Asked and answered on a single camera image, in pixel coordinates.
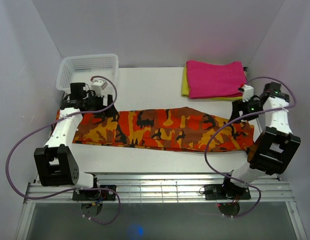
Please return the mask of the orange camouflage trousers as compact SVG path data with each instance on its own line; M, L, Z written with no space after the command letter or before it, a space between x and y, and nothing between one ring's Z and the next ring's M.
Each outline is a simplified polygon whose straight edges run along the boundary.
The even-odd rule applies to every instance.
M223 128L227 122L190 107L120 111L113 117L87 113L72 142L175 152L247 151L255 127L242 121Z

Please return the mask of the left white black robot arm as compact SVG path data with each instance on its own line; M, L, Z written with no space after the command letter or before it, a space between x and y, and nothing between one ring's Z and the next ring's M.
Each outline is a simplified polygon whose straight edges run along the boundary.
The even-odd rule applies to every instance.
M86 112L107 117L117 114L115 96L104 93L111 81L93 76L90 85L84 82L70 84L70 93L60 105L58 122L44 147L36 148L34 160L40 183L44 187L71 186L95 200L101 187L93 174L82 172L71 151L71 145Z

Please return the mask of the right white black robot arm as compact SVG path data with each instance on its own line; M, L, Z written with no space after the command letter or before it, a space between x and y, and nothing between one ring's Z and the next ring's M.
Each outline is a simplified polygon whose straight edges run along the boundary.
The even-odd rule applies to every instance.
M301 139L293 135L289 126L287 107L290 97L281 91L280 83L267 83L259 96L249 85L239 90L243 99L232 102L231 120L238 123L238 118L243 116L249 121L257 118L256 112L267 112L264 130L247 150L247 162L223 180L220 191L227 199L247 194L248 185L260 177L282 174L301 144Z

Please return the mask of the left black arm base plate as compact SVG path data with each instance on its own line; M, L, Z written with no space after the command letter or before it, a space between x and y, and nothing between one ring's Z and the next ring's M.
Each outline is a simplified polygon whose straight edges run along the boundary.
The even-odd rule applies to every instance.
M116 185L100 185L99 188L107 190L79 190L72 194L73 201L114 201L116 195L112 191L117 190Z

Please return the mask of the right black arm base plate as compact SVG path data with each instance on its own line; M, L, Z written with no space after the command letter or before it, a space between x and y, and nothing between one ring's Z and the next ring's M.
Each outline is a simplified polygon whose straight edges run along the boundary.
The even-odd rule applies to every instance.
M248 188L233 189L224 184L208 184L204 186L206 200L250 200L251 194Z

